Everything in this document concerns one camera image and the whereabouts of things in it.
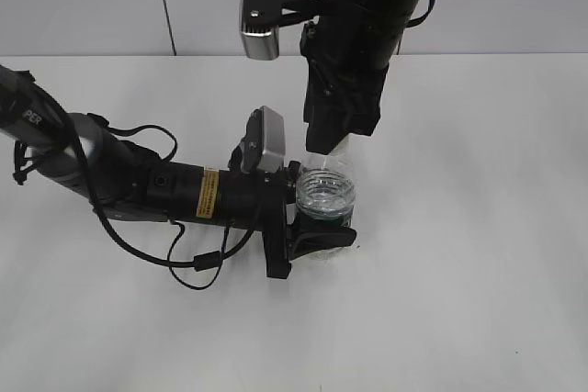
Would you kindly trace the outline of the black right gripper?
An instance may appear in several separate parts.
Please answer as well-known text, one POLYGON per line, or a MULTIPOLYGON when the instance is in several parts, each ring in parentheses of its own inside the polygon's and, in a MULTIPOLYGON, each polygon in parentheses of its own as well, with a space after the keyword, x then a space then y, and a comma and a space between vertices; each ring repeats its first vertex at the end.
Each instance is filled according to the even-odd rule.
POLYGON ((375 19, 320 19, 304 25, 308 64, 306 150, 330 154, 348 135, 371 136, 390 68, 390 27, 375 19))

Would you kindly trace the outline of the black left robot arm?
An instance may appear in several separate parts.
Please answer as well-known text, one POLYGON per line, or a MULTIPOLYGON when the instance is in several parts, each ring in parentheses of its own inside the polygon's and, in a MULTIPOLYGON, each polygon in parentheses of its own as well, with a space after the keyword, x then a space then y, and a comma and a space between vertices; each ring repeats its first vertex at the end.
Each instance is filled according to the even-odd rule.
POLYGON ((288 277, 294 260, 347 248, 346 219, 314 218, 297 202, 300 164, 286 162, 282 117, 254 110, 224 170, 176 162, 131 141, 96 114, 68 113, 27 71, 1 71, 1 130, 14 145, 13 173, 39 173, 86 198, 108 234, 114 221, 188 223, 260 232, 270 278, 288 277))

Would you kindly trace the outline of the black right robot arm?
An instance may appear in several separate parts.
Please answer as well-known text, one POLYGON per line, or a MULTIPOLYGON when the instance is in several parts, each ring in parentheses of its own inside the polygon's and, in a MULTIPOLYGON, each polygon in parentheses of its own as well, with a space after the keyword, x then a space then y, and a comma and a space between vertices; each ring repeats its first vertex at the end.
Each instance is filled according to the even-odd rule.
POLYGON ((307 151, 329 154, 348 135, 370 136, 380 120, 380 99, 390 59, 419 0, 329 0, 303 30, 300 53, 309 66, 303 108, 307 151))

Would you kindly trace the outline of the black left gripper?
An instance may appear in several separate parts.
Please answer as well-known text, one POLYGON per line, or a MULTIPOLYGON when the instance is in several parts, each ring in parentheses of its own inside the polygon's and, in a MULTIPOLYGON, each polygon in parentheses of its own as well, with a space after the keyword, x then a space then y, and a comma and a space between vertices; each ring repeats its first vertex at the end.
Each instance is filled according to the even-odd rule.
POLYGON ((316 252, 350 247, 356 240, 356 231, 342 225, 339 219, 315 219, 304 213, 298 213, 289 225, 288 238, 288 205, 295 203, 300 167, 300 162, 290 161, 274 173, 260 172, 257 176, 268 278, 286 280, 290 262, 316 252))

